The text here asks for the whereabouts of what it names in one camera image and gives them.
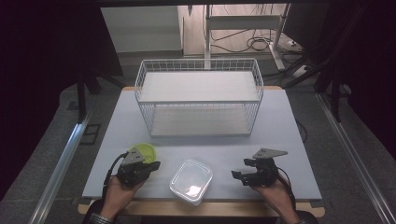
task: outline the clear plastic container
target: clear plastic container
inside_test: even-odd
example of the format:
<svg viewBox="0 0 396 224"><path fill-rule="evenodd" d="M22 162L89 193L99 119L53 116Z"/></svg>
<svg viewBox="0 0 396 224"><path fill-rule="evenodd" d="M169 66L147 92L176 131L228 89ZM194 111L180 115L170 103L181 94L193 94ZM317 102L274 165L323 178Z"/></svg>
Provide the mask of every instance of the clear plastic container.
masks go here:
<svg viewBox="0 0 396 224"><path fill-rule="evenodd" d="M185 160L175 172L169 188L184 201L198 205L212 180L210 168L194 160Z"/></svg>

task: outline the metal rod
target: metal rod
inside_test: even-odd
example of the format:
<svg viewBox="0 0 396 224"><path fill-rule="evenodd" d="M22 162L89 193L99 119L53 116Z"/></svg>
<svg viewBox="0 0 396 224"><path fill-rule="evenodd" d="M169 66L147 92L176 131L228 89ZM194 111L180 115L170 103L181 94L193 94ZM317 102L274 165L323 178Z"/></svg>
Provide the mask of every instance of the metal rod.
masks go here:
<svg viewBox="0 0 396 224"><path fill-rule="evenodd" d="M280 38L280 35L282 34L283 26L285 25L285 20L286 20L286 16L288 15L289 7L290 7L290 3L287 3L285 5L285 10L283 10L282 15L280 16L279 24L276 29L276 36L275 36L275 40L274 40L274 49L277 48L277 44L279 43L279 38Z"/></svg>
<svg viewBox="0 0 396 224"><path fill-rule="evenodd" d="M205 59L210 59L210 5L206 5L205 17ZM210 62L205 61L205 69L210 69Z"/></svg>
<svg viewBox="0 0 396 224"><path fill-rule="evenodd" d="M92 108L93 106L90 107L88 114L84 118L84 120L81 123L76 124L73 132L71 133L70 138L64 148L64 152L62 153L61 158L56 164L52 176L50 177L49 182L44 189L40 200L38 201L38 204L32 214L32 217L29 220L29 223L44 223L44 221L46 220L53 201L55 200L55 196L58 193L59 187L64 181L64 176L67 172L71 160L73 159L76 148L78 147L79 140L84 134L84 130L88 124L88 121L90 120Z"/></svg>
<svg viewBox="0 0 396 224"><path fill-rule="evenodd" d="M330 110L330 103L327 100L327 97L324 93L317 93L317 97L322 105L325 114L334 129L335 134L337 135L340 143L343 145L343 148L348 156L350 163L355 169L358 178L361 181L362 186L366 190L370 200L375 207L375 210L379 214L383 223L395 224L396 219L395 216L390 211L389 205L385 197L383 196L381 190L378 185L374 182L367 168L365 167L361 157L358 154L358 151L353 146L350 141L347 132L344 130L342 123L337 122L332 116L332 111Z"/></svg>

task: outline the wall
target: wall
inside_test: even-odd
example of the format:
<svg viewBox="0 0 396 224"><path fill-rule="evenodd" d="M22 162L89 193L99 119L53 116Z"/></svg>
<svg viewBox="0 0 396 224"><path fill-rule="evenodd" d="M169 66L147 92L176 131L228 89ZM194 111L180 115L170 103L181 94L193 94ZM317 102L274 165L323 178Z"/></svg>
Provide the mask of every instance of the wall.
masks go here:
<svg viewBox="0 0 396 224"><path fill-rule="evenodd" d="M103 7L116 52L180 50L177 7Z"/></svg>

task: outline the white shelf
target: white shelf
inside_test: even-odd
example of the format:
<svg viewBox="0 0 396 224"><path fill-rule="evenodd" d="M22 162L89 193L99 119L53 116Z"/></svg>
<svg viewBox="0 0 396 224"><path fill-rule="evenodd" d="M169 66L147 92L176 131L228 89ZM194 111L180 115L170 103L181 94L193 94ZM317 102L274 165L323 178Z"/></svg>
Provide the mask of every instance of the white shelf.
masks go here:
<svg viewBox="0 0 396 224"><path fill-rule="evenodd" d="M243 105L157 106L153 136L249 135Z"/></svg>
<svg viewBox="0 0 396 224"><path fill-rule="evenodd" d="M139 103L259 102L251 71L147 72Z"/></svg>

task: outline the gray floor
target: gray floor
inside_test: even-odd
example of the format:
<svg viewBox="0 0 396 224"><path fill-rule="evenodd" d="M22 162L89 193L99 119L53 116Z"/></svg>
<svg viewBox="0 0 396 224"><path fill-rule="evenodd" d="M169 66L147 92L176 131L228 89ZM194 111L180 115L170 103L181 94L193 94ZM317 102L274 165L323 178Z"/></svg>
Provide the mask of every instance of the gray floor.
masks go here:
<svg viewBox="0 0 396 224"><path fill-rule="evenodd" d="M268 57L258 56L264 79L266 79L265 74L276 71L274 63ZM128 85L134 84L137 73L138 63L132 63L133 61L134 59L129 60L130 63L125 63L122 67L125 77L118 77ZM277 81L271 80L266 84L276 84ZM314 82L313 77L288 90L287 93L295 118L305 126L308 133L304 145L326 208L326 214L319 219L319 223L382 223L326 118L317 96L312 91ZM78 147L49 210L46 223L80 223L83 219L83 215L77 210L78 203L81 202L80 196L120 95L118 87L102 79L100 83L102 92L99 95L87 93L88 103L93 99L96 101L89 124L101 125L97 139L90 146ZM4 200L0 202L2 223L27 223L30 219L76 124L78 111L74 110L73 106L70 107L76 100L75 86L64 90L61 94L60 107L46 134ZM395 160L348 106L347 98L343 98L340 102L340 115L351 141L389 201L391 209L395 211L396 176L393 175L396 174ZM91 140L92 136L87 135L81 142L87 143ZM121 220L120 223L130 221L129 218L124 219L126 220ZM133 217L132 223L140 223L140 217Z"/></svg>

